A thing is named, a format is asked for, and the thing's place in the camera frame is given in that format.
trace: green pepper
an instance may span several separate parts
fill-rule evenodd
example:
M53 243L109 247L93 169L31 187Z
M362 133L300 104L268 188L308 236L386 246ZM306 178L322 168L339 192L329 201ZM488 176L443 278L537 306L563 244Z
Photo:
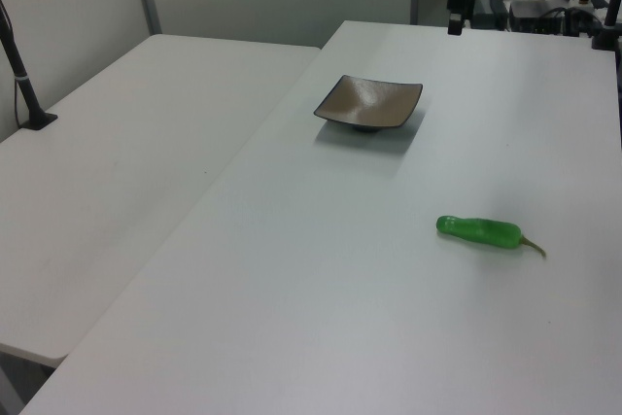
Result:
M525 238L520 227L515 224L488 219L461 219L453 216L441 216L436 221L436 228L441 233L453 235L469 242L484 243L510 250L521 245L527 245L538 250L546 258L546 252Z

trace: white tabletop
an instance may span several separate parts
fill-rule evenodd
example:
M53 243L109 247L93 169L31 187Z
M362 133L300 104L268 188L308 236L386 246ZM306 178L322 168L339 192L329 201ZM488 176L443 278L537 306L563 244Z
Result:
M154 36L0 145L0 351L58 365L318 53Z
M361 134L342 74L425 88ZM346 22L23 413L617 414L621 159L589 40Z

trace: square bowl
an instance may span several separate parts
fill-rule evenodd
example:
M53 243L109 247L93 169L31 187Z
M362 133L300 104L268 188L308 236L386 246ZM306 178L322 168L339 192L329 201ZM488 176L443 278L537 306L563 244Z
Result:
M399 128L412 115L423 88L344 75L313 114L362 131Z

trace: floor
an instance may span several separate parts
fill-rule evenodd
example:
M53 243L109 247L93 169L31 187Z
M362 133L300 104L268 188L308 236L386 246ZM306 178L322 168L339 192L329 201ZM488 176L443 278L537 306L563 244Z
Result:
M50 368L0 353L0 415L18 415L51 373Z

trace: pepper stem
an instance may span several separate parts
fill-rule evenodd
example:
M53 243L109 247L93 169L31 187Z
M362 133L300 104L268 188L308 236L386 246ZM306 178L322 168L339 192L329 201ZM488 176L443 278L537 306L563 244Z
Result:
M544 259L546 259L546 252L544 251L543 248L538 247L538 245L536 245L534 242L532 242L531 240L529 240L528 238L526 238L525 236L521 237L521 244L522 245L527 245L528 247L532 247L533 249L537 250Z

